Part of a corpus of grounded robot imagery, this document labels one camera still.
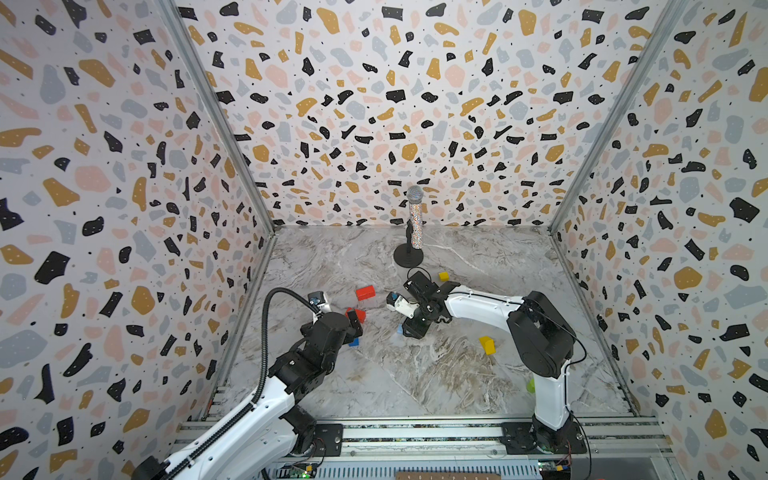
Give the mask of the red rectangular wood block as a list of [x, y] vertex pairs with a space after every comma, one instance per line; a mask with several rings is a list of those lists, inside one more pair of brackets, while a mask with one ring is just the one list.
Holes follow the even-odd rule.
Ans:
[[368, 285], [365, 287], [358, 288], [355, 291], [356, 298], [362, 302], [368, 299], [372, 299], [376, 296], [376, 290], [373, 285]]

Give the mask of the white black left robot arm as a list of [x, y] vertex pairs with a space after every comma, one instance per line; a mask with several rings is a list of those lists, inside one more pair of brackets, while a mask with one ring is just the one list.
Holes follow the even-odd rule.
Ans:
[[165, 460], [151, 456], [133, 479], [253, 479], [290, 454], [313, 448], [317, 421], [299, 406], [333, 372], [339, 351], [363, 334], [357, 312], [325, 312], [268, 369], [265, 384], [190, 445]]

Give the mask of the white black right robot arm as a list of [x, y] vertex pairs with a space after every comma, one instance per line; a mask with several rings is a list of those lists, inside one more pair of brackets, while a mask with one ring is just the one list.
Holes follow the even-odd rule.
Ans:
[[567, 401], [567, 369], [577, 336], [546, 295], [532, 291], [525, 296], [503, 296], [454, 281], [439, 285], [421, 272], [414, 273], [404, 288], [410, 299], [391, 292], [386, 303], [405, 317], [402, 332], [407, 337], [421, 339], [431, 325], [455, 319], [510, 333], [523, 365], [533, 374], [533, 446], [556, 452], [571, 443], [568, 435], [576, 432], [576, 421]]

